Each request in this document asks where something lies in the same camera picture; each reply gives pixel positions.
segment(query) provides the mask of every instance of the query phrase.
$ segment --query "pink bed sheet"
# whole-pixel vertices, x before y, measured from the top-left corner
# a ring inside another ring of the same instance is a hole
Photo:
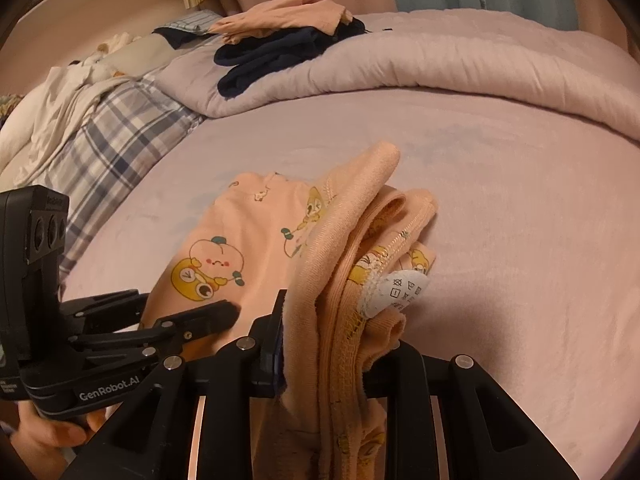
[[[380,139],[402,151],[391,184],[440,203],[423,236],[438,254],[430,291],[404,338],[425,354],[472,355],[582,480],[600,480],[640,418],[640,150],[587,120],[383,89],[206,121],[101,229],[65,298],[151,290],[236,174],[312,179]]]

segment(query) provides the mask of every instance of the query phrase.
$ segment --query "human hand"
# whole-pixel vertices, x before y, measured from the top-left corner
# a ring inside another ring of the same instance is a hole
[[[61,448],[81,446],[104,424],[104,410],[87,414],[89,430],[71,422],[48,420],[30,400],[18,402],[18,414],[20,425],[11,443],[38,480],[58,480],[67,466]]]

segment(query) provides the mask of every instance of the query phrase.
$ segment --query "metal screw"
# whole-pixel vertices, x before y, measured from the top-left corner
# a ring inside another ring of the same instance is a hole
[[[253,337],[241,337],[236,341],[236,346],[241,350],[250,350],[255,346],[255,339]]]
[[[456,364],[460,368],[464,368],[465,370],[468,370],[474,365],[474,360],[468,355],[459,355],[458,357],[456,357]]]
[[[170,355],[162,364],[167,370],[175,370],[182,364],[182,358],[178,355]]]

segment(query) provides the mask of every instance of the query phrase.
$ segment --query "wall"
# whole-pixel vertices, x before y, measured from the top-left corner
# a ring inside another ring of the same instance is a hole
[[[640,60],[629,31],[607,0],[575,0],[575,6],[580,30],[605,38]]]
[[[115,34],[142,36],[185,13],[182,0],[44,0],[0,50],[0,94],[24,94]]]

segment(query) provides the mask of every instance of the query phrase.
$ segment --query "care label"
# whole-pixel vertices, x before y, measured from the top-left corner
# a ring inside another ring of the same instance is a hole
[[[388,306],[404,309],[420,297],[428,283],[429,278],[420,270],[396,270],[389,273],[380,280],[369,303],[363,306],[362,317],[371,319]]]

